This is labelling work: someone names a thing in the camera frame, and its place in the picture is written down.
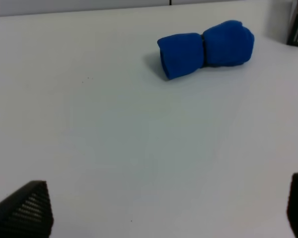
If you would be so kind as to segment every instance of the rolled blue towel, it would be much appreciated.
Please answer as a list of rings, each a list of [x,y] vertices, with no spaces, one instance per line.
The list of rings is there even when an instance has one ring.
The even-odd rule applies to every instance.
[[[158,40],[163,70],[169,79],[204,66],[236,66],[250,60],[254,35],[239,21],[226,21],[198,33],[177,34]]]

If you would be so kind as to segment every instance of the blue cloth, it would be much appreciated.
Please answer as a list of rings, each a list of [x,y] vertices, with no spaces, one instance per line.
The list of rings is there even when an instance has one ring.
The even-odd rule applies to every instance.
[[[169,79],[192,73],[202,66],[236,66],[252,56],[254,35],[239,21],[226,21],[197,33],[158,40],[163,70]]]

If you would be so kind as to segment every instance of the blue fabric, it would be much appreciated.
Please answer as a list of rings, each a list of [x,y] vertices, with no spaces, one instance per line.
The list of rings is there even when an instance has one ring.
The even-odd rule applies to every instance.
[[[202,37],[198,33],[178,34],[158,40],[163,70],[169,79],[196,71],[204,63]]]
[[[252,56],[254,35],[239,21],[227,21],[197,33],[177,34],[158,40],[163,70],[169,79],[192,73],[202,66],[236,66]]]
[[[203,33],[210,66],[236,66],[250,60],[254,35],[240,21],[226,21]]]

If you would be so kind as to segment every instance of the white table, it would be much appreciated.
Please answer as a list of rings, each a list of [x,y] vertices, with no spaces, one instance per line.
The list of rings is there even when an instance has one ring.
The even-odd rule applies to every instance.
[[[0,201],[47,180],[52,238],[293,237],[298,48],[276,41],[289,10],[256,0],[0,18]],[[255,34],[250,62],[163,80],[157,39],[229,19]]]

